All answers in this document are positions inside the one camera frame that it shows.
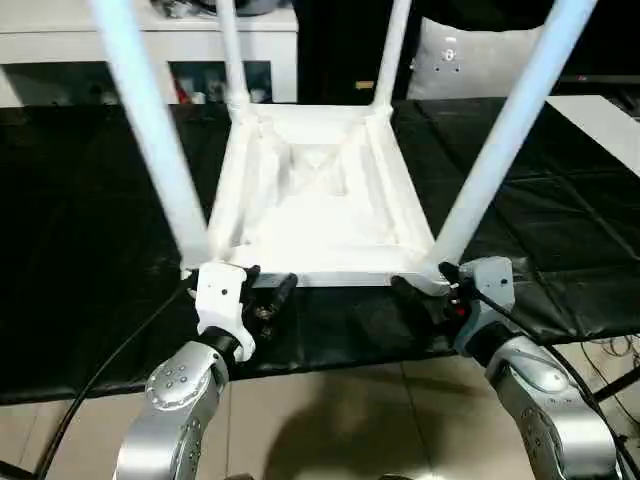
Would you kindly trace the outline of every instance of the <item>shelf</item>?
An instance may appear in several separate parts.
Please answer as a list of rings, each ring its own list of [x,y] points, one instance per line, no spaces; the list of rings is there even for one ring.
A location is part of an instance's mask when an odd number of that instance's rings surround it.
[[[219,31],[215,17],[168,19],[151,6],[149,0],[132,0],[138,22],[144,31]],[[255,17],[239,17],[241,32],[296,32],[298,22],[293,8],[278,8]],[[89,0],[2,0],[0,34],[34,32],[93,32]]]

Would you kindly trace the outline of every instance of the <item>white table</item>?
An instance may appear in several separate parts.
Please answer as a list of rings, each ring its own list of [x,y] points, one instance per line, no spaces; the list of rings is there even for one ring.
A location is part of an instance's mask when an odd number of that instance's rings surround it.
[[[640,123],[599,95],[552,96],[547,102],[640,177]]]
[[[224,60],[215,18],[167,19],[149,0],[132,0],[156,77],[167,103],[177,103],[168,62]],[[274,102],[297,100],[298,22],[291,6],[256,17],[241,17],[243,59],[271,64]],[[0,65],[105,61],[88,0],[2,0]],[[19,107],[20,98],[0,69],[0,107]]]

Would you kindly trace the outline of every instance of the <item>black table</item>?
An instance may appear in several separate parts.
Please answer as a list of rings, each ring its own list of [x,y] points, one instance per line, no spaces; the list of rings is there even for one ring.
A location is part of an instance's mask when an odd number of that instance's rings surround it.
[[[437,234],[502,100],[404,102],[393,119]],[[205,212],[229,120],[178,107],[177,128]],[[179,256],[121,109],[0,113],[4,262],[0,403],[68,398],[175,288]],[[544,343],[640,332],[640,179],[547,106],[466,258],[506,255],[516,313]],[[299,289],[275,339],[232,372],[248,378],[427,358],[444,338],[387,288]],[[195,335],[183,296],[106,372],[93,395],[138,391]]]

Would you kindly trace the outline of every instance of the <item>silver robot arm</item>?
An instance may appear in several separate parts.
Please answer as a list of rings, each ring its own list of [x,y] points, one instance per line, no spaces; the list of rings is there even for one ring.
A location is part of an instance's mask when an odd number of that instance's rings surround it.
[[[252,330],[268,338],[271,321],[297,285],[295,275],[286,276],[268,305],[254,308],[250,291],[259,273],[257,266],[245,270],[221,262],[200,267],[195,294],[200,335],[149,376],[144,407],[120,447],[114,480],[195,479],[202,435],[229,382],[229,369],[255,351],[245,320],[252,323],[255,316]]]
[[[462,282],[472,282],[499,306],[513,307],[508,259],[475,260],[461,266],[460,275],[453,281],[454,290]],[[486,378],[520,430],[535,477],[621,478],[612,434],[582,398],[571,375],[493,308],[473,296],[468,307],[455,348],[486,367]]]
[[[114,479],[194,479],[202,434],[228,381],[222,354],[202,343],[189,342],[160,364],[120,448]]]

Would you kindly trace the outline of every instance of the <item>floor tile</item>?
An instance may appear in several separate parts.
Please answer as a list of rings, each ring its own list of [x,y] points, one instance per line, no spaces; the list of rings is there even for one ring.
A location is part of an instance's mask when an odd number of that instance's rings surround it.
[[[0,460],[18,465],[36,419],[37,405],[0,408]]]
[[[232,385],[229,474],[256,480],[428,475],[398,365]]]
[[[520,433],[483,368],[450,357],[403,369],[435,478],[533,479]]]
[[[223,396],[216,416],[205,433],[198,479],[221,480],[226,475],[228,397]],[[120,445],[140,412],[142,402],[142,394],[88,400],[67,431],[47,479],[111,479]],[[67,405],[67,402],[40,405],[22,468],[35,468]]]

